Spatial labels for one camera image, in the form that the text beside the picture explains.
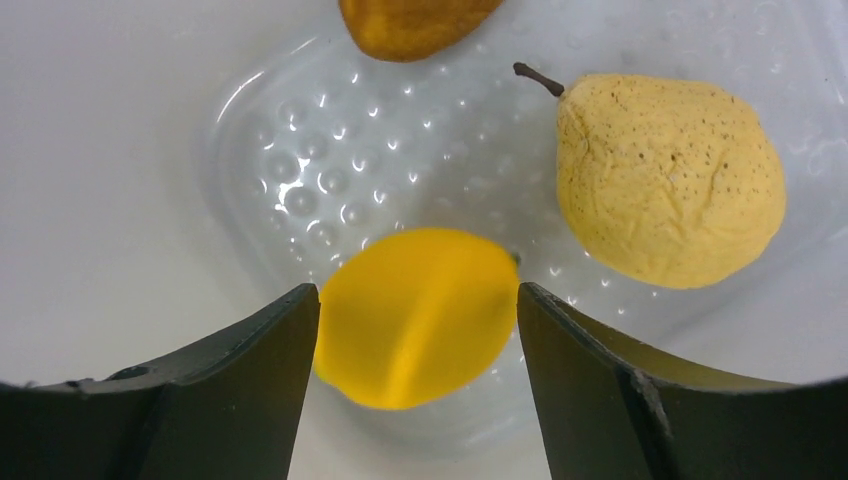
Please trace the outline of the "yellow fake lemon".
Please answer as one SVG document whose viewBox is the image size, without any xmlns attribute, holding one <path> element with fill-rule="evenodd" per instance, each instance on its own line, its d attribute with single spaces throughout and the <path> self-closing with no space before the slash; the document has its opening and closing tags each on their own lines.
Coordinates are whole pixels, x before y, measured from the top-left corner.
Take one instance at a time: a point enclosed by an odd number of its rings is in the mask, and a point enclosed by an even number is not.
<svg viewBox="0 0 848 480">
<path fill-rule="evenodd" d="M 486 238 L 445 228 L 387 236 L 320 289 L 315 373 L 371 409 L 441 399 L 500 355 L 519 283 L 516 259 Z"/>
</svg>

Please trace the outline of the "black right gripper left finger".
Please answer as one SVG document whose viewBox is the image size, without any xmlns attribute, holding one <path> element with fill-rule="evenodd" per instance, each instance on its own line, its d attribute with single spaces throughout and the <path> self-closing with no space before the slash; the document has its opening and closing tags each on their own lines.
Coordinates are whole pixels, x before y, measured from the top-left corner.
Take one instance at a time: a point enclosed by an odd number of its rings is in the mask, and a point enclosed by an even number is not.
<svg viewBox="0 0 848 480">
<path fill-rule="evenodd" d="M 108 378 L 1 387 L 5 479 L 284 479 L 312 369 L 318 292 Z"/>
</svg>

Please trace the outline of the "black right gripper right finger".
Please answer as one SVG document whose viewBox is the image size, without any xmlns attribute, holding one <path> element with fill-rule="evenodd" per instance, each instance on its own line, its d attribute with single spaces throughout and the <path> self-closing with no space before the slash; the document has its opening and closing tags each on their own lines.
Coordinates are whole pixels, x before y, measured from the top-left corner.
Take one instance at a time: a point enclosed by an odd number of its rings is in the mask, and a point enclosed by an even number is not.
<svg viewBox="0 0 848 480">
<path fill-rule="evenodd" d="M 843 479 L 847 382 L 793 385 L 643 343 L 533 282 L 518 326 L 555 479 Z"/>
</svg>

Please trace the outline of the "yellow fake fruit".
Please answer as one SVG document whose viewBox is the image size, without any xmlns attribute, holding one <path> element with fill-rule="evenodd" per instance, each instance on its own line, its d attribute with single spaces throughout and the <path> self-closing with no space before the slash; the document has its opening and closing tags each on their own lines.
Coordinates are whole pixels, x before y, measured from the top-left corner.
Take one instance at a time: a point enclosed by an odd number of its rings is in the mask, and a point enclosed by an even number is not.
<svg viewBox="0 0 848 480">
<path fill-rule="evenodd" d="M 634 280 L 714 285 L 767 249 L 788 203 L 754 108 L 702 81 L 594 73 L 563 85 L 518 62 L 557 101 L 556 198 L 576 240 Z"/>
</svg>

